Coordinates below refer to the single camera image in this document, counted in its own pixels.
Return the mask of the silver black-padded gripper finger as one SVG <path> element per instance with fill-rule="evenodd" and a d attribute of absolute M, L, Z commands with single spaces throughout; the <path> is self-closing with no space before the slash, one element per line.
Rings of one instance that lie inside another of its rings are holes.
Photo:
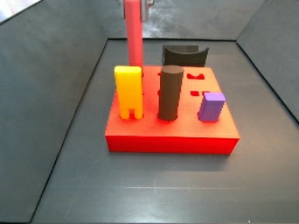
<path fill-rule="evenodd" d="M 140 0 L 141 21 L 145 22 L 149 16 L 149 8 L 154 5 L 154 0 Z"/>

